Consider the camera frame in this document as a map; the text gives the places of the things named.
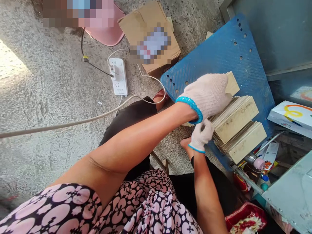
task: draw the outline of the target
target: hand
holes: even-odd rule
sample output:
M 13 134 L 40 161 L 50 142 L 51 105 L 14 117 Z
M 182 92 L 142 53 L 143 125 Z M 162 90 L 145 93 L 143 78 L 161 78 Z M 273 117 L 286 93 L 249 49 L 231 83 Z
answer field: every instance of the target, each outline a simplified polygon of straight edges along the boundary
M 231 101 L 232 95 L 225 93 L 228 79 L 226 74 L 206 74 L 186 86 L 175 102 L 187 103 L 198 115 L 198 124 L 209 116 L 222 111 Z
M 189 143 L 188 145 L 197 152 L 204 154 L 205 153 L 204 145 L 211 140 L 213 133 L 214 127 L 212 123 L 208 119 L 205 119 L 203 122 L 198 123 L 195 126 L 195 129 L 191 137 L 191 143 Z

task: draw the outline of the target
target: pink floral pattern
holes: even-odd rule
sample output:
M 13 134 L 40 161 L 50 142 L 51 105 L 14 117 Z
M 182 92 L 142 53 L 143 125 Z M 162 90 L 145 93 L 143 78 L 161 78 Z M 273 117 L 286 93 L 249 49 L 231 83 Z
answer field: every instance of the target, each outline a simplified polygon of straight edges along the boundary
M 102 208 L 95 191 L 79 184 L 46 188 L 0 221 L 0 233 L 202 233 L 176 199 L 169 177 L 150 170 L 125 181 Z

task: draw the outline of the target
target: concrete floor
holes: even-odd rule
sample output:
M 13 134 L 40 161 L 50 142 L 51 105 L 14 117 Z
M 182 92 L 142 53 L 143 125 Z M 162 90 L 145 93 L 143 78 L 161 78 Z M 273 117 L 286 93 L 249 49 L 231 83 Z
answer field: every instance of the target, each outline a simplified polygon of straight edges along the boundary
M 126 14 L 144 4 L 115 2 Z M 223 25 L 217 0 L 160 2 L 166 15 L 172 16 L 181 58 L 205 39 L 207 31 Z M 22 0 L 0 0 L 0 28 L 0 132 L 78 121 L 117 106 L 119 97 L 110 78 L 82 62 L 81 39 L 71 34 L 72 29 L 44 28 L 33 7 Z M 84 41 L 90 61 L 107 72 L 106 58 L 121 48 L 129 48 L 125 37 L 114 47 L 89 36 Z M 142 78 L 127 55 L 117 56 L 125 60 L 130 95 L 153 97 L 160 85 Z M 52 183 L 98 146 L 112 119 L 110 115 L 70 128 L 1 139 L 1 206 L 12 210 Z M 155 149 L 161 159 L 168 159 L 171 174 L 192 172 L 180 146 L 180 140 L 190 135 L 190 128 L 179 127 Z

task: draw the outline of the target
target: cardboard sheet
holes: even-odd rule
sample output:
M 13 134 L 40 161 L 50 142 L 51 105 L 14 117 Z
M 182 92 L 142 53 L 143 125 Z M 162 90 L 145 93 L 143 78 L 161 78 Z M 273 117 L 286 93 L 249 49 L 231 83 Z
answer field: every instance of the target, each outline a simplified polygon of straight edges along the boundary
M 151 64 L 142 64 L 149 75 L 160 77 L 163 72 L 176 63 L 181 55 L 181 50 L 171 30 L 171 25 L 157 1 L 146 3 L 143 7 L 119 19 L 119 26 L 127 37 L 130 46 L 137 46 L 148 33 L 155 27 L 163 27 L 170 37 L 171 44 L 163 50 L 160 58 Z

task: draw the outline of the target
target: person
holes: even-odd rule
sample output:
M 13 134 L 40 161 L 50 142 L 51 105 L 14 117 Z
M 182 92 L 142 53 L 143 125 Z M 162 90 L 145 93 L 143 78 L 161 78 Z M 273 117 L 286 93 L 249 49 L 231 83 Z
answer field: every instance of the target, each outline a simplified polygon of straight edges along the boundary
M 206 74 L 160 113 L 164 103 L 143 100 L 120 110 L 99 147 L 11 212 L 0 222 L 0 233 L 228 233 L 226 220 L 233 216 L 224 215 L 235 211 L 238 199 L 204 155 L 214 130 L 207 117 L 231 100 L 227 82 L 225 74 Z M 160 91 L 153 101 L 163 95 Z M 194 173 L 150 170 L 151 151 L 188 121 L 197 125 L 181 145 Z

